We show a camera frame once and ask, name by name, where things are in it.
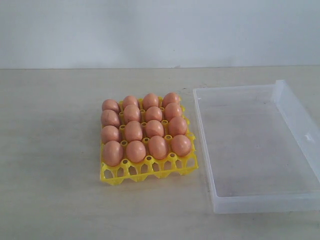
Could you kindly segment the brown egg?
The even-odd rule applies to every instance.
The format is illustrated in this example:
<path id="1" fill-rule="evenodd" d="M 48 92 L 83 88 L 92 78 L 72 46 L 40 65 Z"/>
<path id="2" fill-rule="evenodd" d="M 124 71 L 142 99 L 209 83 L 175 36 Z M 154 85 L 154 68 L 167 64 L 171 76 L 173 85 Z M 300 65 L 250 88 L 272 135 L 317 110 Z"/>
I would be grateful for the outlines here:
<path id="1" fill-rule="evenodd" d="M 141 141 L 143 139 L 143 128 L 139 121 L 130 121 L 124 128 L 124 136 L 128 142 Z"/>
<path id="2" fill-rule="evenodd" d="M 162 160 L 167 157 L 169 148 L 166 140 L 158 135 L 150 138 L 148 141 L 149 153 L 156 159 Z"/>
<path id="3" fill-rule="evenodd" d="M 182 116 L 173 117 L 168 123 L 168 133 L 172 137 L 177 135 L 185 135 L 187 128 L 187 122 Z"/>
<path id="4" fill-rule="evenodd" d="M 102 150 L 103 162 L 108 166 L 115 167 L 119 165 L 123 159 L 124 150 L 117 141 L 107 142 Z"/>
<path id="5" fill-rule="evenodd" d="M 119 128 L 121 121 L 119 115 L 110 109 L 106 109 L 101 113 L 100 121 L 103 127 L 105 126 L 114 126 Z"/>
<path id="6" fill-rule="evenodd" d="M 100 133 L 100 137 L 103 144 L 106 144 L 110 141 L 121 141 L 121 133 L 119 129 L 113 125 L 107 125 L 103 127 Z"/>
<path id="7" fill-rule="evenodd" d="M 148 138 L 152 138 L 153 136 L 163 137 L 165 135 L 165 130 L 162 123 L 154 119 L 146 123 L 145 132 Z"/>
<path id="8" fill-rule="evenodd" d="M 131 141 L 126 147 L 126 156 L 132 163 L 140 163 L 146 154 L 146 147 L 141 141 Z"/>
<path id="9" fill-rule="evenodd" d="M 163 119 L 163 112 L 157 106 L 151 106 L 145 112 L 145 121 L 146 122 L 149 122 L 151 120 L 157 120 L 157 121 L 161 122 L 162 119 Z"/>
<path id="10" fill-rule="evenodd" d="M 123 110 L 123 118 L 125 124 L 131 121 L 141 121 L 141 112 L 140 109 L 135 104 L 129 104 Z"/>
<path id="11" fill-rule="evenodd" d="M 171 140 L 171 149 L 179 157 L 185 157 L 191 151 L 191 141 L 185 135 L 176 135 Z"/>
<path id="12" fill-rule="evenodd" d="M 169 103 L 164 109 L 164 116 L 167 121 L 170 121 L 174 117 L 181 117 L 182 113 L 180 105 L 176 102 Z"/>

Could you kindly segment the yellow plastic egg tray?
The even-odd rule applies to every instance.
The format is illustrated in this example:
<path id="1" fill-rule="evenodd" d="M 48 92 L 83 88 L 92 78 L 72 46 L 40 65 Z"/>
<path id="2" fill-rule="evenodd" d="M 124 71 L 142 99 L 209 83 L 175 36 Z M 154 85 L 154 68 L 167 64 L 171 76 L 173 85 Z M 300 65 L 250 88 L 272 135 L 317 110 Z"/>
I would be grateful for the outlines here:
<path id="1" fill-rule="evenodd" d="M 171 148 L 171 140 L 174 136 L 171 136 L 168 131 L 169 121 L 165 118 L 165 107 L 162 107 L 162 101 L 164 97 L 158 96 L 159 105 L 158 107 L 162 111 L 162 121 L 160 121 L 164 128 L 164 136 L 168 146 L 168 154 L 164 159 L 157 160 L 149 152 L 148 143 L 150 138 L 147 137 L 145 127 L 147 122 L 145 121 L 146 110 L 143 108 L 143 98 L 138 100 L 139 109 L 140 109 L 140 124 L 142 126 L 143 138 L 141 142 L 144 144 L 146 149 L 146 156 L 143 161 L 139 163 L 133 163 L 127 158 L 126 148 L 130 143 L 125 138 L 125 124 L 124 121 L 124 109 L 123 109 L 123 100 L 117 102 L 120 106 L 121 112 L 118 113 L 120 118 L 121 125 L 118 130 L 121 134 L 121 141 L 119 142 L 123 148 L 123 158 L 119 165 L 109 166 L 103 161 L 102 153 L 105 144 L 102 143 L 100 137 L 100 179 L 103 182 L 106 182 L 112 186 L 121 184 L 125 179 L 131 179 L 135 182 L 144 181 L 148 176 L 154 175 L 157 178 L 166 178 L 171 173 L 178 173 L 180 175 L 186 175 L 198 168 L 197 157 L 195 154 L 195 136 L 189 130 L 190 121 L 184 116 L 185 108 L 181 105 L 181 97 L 179 105 L 182 109 L 182 116 L 187 122 L 187 131 L 184 136 L 189 138 L 191 142 L 191 150 L 188 155 L 184 157 L 179 157 L 176 155 Z"/>

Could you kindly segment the brown egg packed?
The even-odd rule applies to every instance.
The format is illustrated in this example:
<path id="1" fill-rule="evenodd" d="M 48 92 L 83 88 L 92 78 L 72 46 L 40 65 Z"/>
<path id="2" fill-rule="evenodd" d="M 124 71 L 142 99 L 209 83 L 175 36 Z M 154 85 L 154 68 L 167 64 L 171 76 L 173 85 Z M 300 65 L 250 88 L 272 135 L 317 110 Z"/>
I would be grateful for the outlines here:
<path id="1" fill-rule="evenodd" d="M 169 92 L 162 99 L 162 107 L 166 107 L 170 103 L 180 104 L 180 97 L 176 92 Z"/>
<path id="2" fill-rule="evenodd" d="M 124 110 L 128 105 L 135 105 L 135 106 L 137 106 L 138 108 L 140 107 L 138 99 L 137 99 L 135 96 L 133 96 L 133 95 L 128 95 L 128 96 L 126 96 L 126 97 L 123 99 L 123 101 L 122 101 L 123 110 Z"/>
<path id="3" fill-rule="evenodd" d="M 114 99 L 106 99 L 103 101 L 101 106 L 102 111 L 112 110 L 117 114 L 121 112 L 119 104 Z"/>
<path id="4" fill-rule="evenodd" d="M 148 110 L 150 107 L 158 107 L 158 96 L 154 93 L 148 93 L 142 100 L 142 106 L 144 110 Z"/>

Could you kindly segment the clear plastic container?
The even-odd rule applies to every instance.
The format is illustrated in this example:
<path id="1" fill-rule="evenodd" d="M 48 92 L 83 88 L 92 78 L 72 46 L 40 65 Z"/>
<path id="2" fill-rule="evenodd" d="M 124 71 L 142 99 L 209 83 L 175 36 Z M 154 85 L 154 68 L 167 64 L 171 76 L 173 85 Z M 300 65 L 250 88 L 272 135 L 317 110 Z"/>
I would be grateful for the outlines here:
<path id="1" fill-rule="evenodd" d="M 215 213 L 320 208 L 320 130 L 285 81 L 193 95 Z"/>

